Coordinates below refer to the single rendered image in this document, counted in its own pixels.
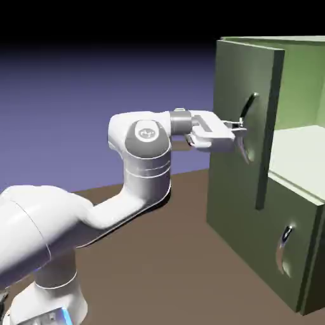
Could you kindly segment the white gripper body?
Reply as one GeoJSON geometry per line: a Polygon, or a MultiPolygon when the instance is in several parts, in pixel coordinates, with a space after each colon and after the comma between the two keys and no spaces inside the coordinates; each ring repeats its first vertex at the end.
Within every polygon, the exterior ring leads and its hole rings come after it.
{"type": "Polygon", "coordinates": [[[192,110],[191,146],[205,152],[231,150],[235,135],[224,122],[211,111],[192,110]]]}

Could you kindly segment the green cabinet door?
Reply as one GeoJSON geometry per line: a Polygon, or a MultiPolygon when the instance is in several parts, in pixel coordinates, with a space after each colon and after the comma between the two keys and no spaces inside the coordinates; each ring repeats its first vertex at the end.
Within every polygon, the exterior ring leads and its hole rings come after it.
{"type": "Polygon", "coordinates": [[[212,153],[211,176],[232,204],[261,210],[265,204],[270,154],[279,101],[284,50],[232,41],[218,41],[213,110],[224,121],[238,121],[249,96],[258,98],[244,120],[247,164],[238,148],[212,153]]]}
{"type": "Polygon", "coordinates": [[[263,209],[234,205],[209,169],[207,222],[258,276],[295,312],[325,307],[322,292],[324,203],[283,180],[268,176],[263,209]],[[289,224],[294,232],[284,250],[290,275],[275,262],[277,242],[289,224]]]}

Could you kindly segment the green cabinet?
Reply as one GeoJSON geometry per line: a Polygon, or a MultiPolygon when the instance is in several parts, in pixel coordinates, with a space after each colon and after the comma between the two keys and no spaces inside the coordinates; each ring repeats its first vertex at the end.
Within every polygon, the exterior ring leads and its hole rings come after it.
{"type": "Polygon", "coordinates": [[[284,50],[268,176],[324,203],[322,292],[325,294],[325,37],[224,37],[220,41],[284,50]]]}

